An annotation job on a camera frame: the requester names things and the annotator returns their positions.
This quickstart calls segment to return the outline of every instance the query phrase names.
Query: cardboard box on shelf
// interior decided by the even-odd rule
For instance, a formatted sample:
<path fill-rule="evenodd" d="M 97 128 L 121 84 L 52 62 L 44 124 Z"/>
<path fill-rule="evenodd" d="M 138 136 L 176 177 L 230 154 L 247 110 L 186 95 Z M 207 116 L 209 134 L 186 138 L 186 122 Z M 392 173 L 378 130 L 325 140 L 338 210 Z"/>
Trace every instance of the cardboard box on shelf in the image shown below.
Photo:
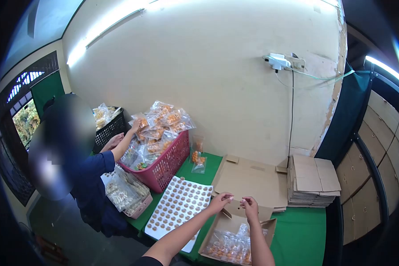
<path fill-rule="evenodd" d="M 284 211 L 288 204 L 287 175 L 282 168 L 277 171 L 276 166 L 261 162 L 225 155 L 212 185 L 214 195 L 230 192 L 237 202 L 243 196 L 254 197 L 259 204 L 259 212 L 263 208 Z"/>
<path fill-rule="evenodd" d="M 288 162 L 288 207 L 328 206 L 341 186 L 330 160 L 293 155 Z"/>
<path fill-rule="evenodd" d="M 247 222 L 247 218 L 245 216 L 245 211 L 243 209 L 238 210 L 239 207 L 239 202 L 232 201 L 230 204 L 226 205 L 226 208 L 223 209 L 220 213 L 217 214 L 216 218 L 214 219 L 213 224 L 210 226 L 209 231 L 207 232 L 207 235 L 205 236 L 203 242 L 201 243 L 201 247 L 198 250 L 198 253 L 201 256 L 213 259 L 213 260 L 218 260 L 218 261 L 224 261 L 228 262 L 225 260 L 222 260 L 221 258 L 213 257 L 207 253 L 207 244 L 213 235 L 215 230 L 218 231 L 230 231 L 234 234 L 236 234 L 239 230 L 239 227 L 241 226 L 242 223 L 247 224 L 249 228 L 249 224 Z M 259 211 L 259 220 L 263 221 L 261 222 L 262 228 L 267 229 L 268 233 L 265 236 L 266 244 L 270 247 L 274 234 L 275 234 L 275 228 L 277 224 L 277 219 L 268 219 L 271 214 L 272 214 L 272 208 L 266 208 L 263 210 L 264 212 L 261 213 Z M 237 264 L 237 265 L 245 265 L 248 266 L 250 264 L 244 264 L 244 263 L 234 263 L 231 262 L 232 264 Z"/>

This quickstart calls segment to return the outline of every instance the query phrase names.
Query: open cardboard box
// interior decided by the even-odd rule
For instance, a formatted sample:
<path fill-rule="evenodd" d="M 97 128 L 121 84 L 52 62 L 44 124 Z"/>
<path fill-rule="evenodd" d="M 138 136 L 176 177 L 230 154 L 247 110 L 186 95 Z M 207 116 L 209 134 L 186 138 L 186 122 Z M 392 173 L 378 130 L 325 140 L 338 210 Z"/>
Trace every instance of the open cardboard box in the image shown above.
<path fill-rule="evenodd" d="M 268 230 L 268 234 L 265 237 L 266 244 L 268 245 L 268 247 L 270 247 L 272 244 L 272 239 L 275 234 L 275 227 L 277 225 L 276 218 L 269 220 L 269 217 L 272 215 L 272 212 L 273 212 L 272 208 L 263 209 L 262 212 L 259 210 L 259 220 L 263 221 L 261 222 L 262 228 Z M 247 217 L 245 216 L 245 210 L 239 208 L 239 201 L 233 200 L 230 204 L 226 205 L 225 209 L 223 209 L 221 212 L 219 212 L 216 215 L 213 224 L 210 226 L 207 235 L 205 236 L 203 242 L 201 243 L 201 247 L 199 248 L 198 253 L 201 256 L 228 263 L 228 261 L 224 261 L 219 258 L 208 255 L 206 250 L 207 244 L 210 241 L 210 238 L 213 235 L 214 230 L 230 231 L 236 234 L 242 223 L 247 224 L 248 229 L 250 229 L 250 225 L 247 222 Z M 249 266 L 249 264 L 239 264 L 239 263 L 232 263 L 232 264 Z"/>
<path fill-rule="evenodd" d="M 262 208 L 285 208 L 288 205 L 287 175 L 277 169 L 273 165 L 225 155 L 212 183 L 213 195 L 230 192 L 237 201 L 244 196 L 254 197 L 259 212 Z"/>

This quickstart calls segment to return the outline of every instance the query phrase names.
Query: red plastic basket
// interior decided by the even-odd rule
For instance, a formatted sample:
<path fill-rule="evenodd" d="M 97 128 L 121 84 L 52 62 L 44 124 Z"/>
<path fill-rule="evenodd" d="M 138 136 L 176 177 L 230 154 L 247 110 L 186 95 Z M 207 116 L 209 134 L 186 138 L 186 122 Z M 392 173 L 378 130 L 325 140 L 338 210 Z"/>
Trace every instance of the red plastic basket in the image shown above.
<path fill-rule="evenodd" d="M 189 134 L 186 130 L 181 132 L 170 147 L 146 169 L 135 171 L 120 162 L 117 163 L 152 191 L 162 193 L 187 157 L 189 157 Z"/>

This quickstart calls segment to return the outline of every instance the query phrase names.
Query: green tablecloth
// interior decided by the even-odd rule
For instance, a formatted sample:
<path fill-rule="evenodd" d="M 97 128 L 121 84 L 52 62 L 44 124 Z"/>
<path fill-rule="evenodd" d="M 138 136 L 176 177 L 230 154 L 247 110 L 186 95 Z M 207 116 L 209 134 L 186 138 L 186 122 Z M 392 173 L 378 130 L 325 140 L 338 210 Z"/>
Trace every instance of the green tablecloth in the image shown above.
<path fill-rule="evenodd" d="M 207 167 L 204 174 L 191 173 L 193 164 L 186 160 L 176 173 L 176 176 L 183 176 L 186 180 L 210 185 L 219 168 L 222 157 L 211 154 L 205 154 L 205 156 L 207 157 Z M 136 220 L 127 218 L 128 222 L 139 230 L 140 235 L 143 233 L 146 223 L 162 196 L 162 193 L 151 194 L 153 201 L 143 214 Z M 325 209 L 287 208 L 285 212 L 274 213 L 272 218 L 277 218 L 275 236 L 271 246 L 276 265 L 322 265 L 326 233 Z M 192 251 L 190 253 L 181 251 L 181 255 L 187 257 L 191 261 L 199 261 L 214 265 L 225 264 L 202 257 L 198 254 L 198 249 L 213 221 L 214 216 L 208 219 L 202 227 Z"/>

